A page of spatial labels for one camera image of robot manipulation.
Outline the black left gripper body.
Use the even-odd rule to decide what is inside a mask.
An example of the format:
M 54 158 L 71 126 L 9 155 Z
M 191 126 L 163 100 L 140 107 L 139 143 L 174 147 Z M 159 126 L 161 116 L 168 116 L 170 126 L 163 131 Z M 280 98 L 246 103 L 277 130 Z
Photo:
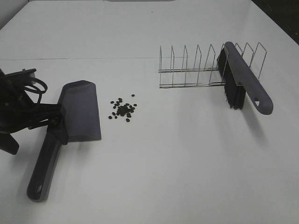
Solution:
M 47 125 L 49 113 L 42 112 L 41 99 L 48 87 L 34 78 L 35 84 L 7 77 L 0 78 L 0 133 L 11 134 L 24 128 Z

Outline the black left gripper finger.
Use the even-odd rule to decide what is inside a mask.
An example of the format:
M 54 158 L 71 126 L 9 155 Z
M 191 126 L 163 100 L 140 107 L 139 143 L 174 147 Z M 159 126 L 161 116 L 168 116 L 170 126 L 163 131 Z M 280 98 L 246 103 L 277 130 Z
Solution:
M 42 104 L 42 112 L 49 114 L 61 114 L 61 104 Z
M 47 132 L 54 135 L 62 145 L 67 145 L 69 136 L 64 123 L 64 118 L 50 119 Z

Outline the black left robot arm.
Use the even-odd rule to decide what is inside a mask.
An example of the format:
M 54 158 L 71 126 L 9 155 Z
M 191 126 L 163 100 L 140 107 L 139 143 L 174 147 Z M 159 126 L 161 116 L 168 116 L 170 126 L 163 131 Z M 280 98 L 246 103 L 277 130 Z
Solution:
M 31 130 L 47 126 L 60 142 L 68 141 L 62 104 L 42 104 L 42 95 L 48 87 L 34 77 L 0 79 L 0 148 L 12 155 L 17 154 L 18 142 L 12 133 L 25 128 Z

